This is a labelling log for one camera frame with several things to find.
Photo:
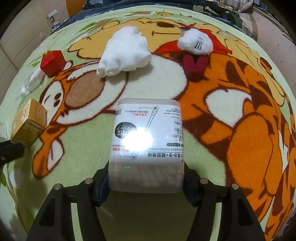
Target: plush doll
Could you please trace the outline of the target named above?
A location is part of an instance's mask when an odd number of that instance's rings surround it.
[[[135,26],[125,26],[108,40],[100,60],[97,75],[113,76],[121,71],[145,67],[151,60],[147,40]]]
[[[183,66],[187,77],[196,82],[203,76],[213,43],[209,36],[196,28],[181,27],[178,47],[183,50]]]

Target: cardboard box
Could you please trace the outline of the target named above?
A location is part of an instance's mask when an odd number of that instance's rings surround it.
[[[30,99],[15,116],[12,123],[11,143],[31,145],[46,128],[46,109],[38,101]]]
[[[7,141],[7,131],[6,125],[3,122],[0,122],[0,142]]]

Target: blanket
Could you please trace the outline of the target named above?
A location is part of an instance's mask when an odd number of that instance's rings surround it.
[[[99,79],[98,62],[120,28],[136,26],[147,38],[151,62],[133,72]],[[198,28],[214,51],[200,81],[188,80],[179,28]],[[48,49],[61,50],[65,69],[23,100],[24,79]],[[120,9],[81,20],[49,36],[31,54],[0,106],[8,133],[30,98],[47,109],[47,128],[24,157],[5,165],[0,186],[4,223],[24,240],[56,183],[79,184],[109,158],[115,108],[121,98],[175,99],[181,105],[184,155],[189,168],[214,184],[237,183],[260,221],[267,241],[295,209],[296,99],[278,68],[244,33],[203,14],[168,6]],[[77,207],[73,226],[81,241]],[[97,209],[107,240],[186,240],[196,208],[183,193],[111,191]],[[217,204],[211,240],[217,240]]]

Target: dark blue blanket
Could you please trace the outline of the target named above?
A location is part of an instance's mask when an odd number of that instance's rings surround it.
[[[211,7],[215,8],[215,10],[223,11],[223,8],[217,7],[214,3],[211,3]],[[87,0],[85,4],[83,5],[83,11],[77,13],[76,15],[69,18],[65,23],[63,23],[56,31],[61,30],[62,28],[75,23],[77,21],[80,21],[84,19],[87,16],[92,15],[99,15],[108,11],[114,11],[117,9],[122,8],[128,8],[128,7],[134,7],[134,6],[142,6],[142,5],[166,5],[171,7],[179,7],[184,9],[193,10],[193,5],[201,5],[201,6],[208,6],[209,1],[199,0],[199,1],[190,1],[190,0],[169,0],[167,2],[159,2],[159,0],[150,0],[150,2],[143,2],[143,0],[122,0],[122,1],[116,1],[116,0]],[[238,28],[236,25],[234,25],[233,21],[229,21],[229,19],[221,16],[220,18],[214,17],[213,18],[226,23],[227,25],[236,28],[241,31],[240,28]]]

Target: cotton swab container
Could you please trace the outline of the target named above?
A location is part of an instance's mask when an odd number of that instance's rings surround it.
[[[121,99],[112,132],[109,187],[175,193],[182,191],[183,179],[180,104],[170,99]]]

